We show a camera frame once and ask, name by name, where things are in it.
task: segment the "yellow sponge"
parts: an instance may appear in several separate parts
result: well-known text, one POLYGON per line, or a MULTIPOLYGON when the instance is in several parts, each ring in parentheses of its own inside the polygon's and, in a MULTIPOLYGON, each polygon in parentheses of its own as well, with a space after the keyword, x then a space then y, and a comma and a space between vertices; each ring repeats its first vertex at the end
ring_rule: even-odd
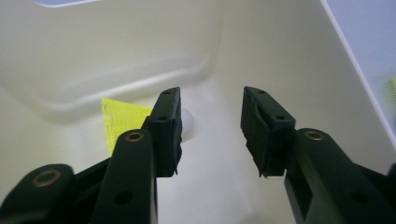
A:
POLYGON ((107 98, 102 99, 103 123, 110 155, 113 153, 120 134, 132 129, 140 129, 151 110, 141 105, 127 104, 107 98))

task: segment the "metal screw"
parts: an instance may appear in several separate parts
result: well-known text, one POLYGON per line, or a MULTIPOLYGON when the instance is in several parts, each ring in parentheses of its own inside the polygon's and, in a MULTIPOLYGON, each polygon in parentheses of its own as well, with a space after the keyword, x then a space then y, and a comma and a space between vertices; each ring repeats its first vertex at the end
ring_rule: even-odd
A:
POLYGON ((32 183, 37 188, 46 187, 55 183, 60 177, 61 172, 59 170, 50 169, 35 176, 32 183))
POLYGON ((142 133, 130 133, 126 135, 125 140, 128 142, 137 142, 142 140, 145 137, 142 133))
POLYGON ((324 139, 324 136, 321 133, 317 133, 314 131, 308 131, 304 133, 305 137, 315 140, 315 141, 321 141, 324 139))

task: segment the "white container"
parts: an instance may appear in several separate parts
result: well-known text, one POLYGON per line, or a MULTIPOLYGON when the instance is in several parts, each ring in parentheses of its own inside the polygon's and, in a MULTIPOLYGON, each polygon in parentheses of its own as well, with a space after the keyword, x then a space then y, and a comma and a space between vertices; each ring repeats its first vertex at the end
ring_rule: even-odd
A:
POLYGON ((385 174, 392 135, 335 22, 325 1, 2 1, 0 199, 41 165, 107 158, 102 97, 153 106, 174 86, 194 127, 159 179, 162 224, 293 222, 283 178, 259 178, 245 147, 244 86, 385 174))

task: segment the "yellow object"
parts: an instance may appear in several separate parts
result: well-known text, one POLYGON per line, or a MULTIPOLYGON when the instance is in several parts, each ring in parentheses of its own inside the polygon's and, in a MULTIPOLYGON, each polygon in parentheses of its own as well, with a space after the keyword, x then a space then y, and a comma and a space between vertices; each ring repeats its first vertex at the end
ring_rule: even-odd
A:
POLYGON ((141 105, 102 98, 103 123, 110 155, 113 153, 120 134, 132 129, 140 129, 151 110, 141 105))

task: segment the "white plastic bin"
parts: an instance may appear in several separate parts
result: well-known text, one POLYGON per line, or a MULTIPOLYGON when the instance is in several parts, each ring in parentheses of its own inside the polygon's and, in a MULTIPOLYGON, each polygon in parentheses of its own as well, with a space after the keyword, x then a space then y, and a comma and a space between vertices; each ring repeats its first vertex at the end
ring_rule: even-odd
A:
POLYGON ((31 170, 108 156, 102 97, 153 106, 180 86, 194 118, 179 175, 159 179, 160 223, 293 223, 283 178, 259 178, 239 128, 244 86, 297 128, 329 133, 385 174, 392 135, 323 1, 0 3, 0 199, 31 170))

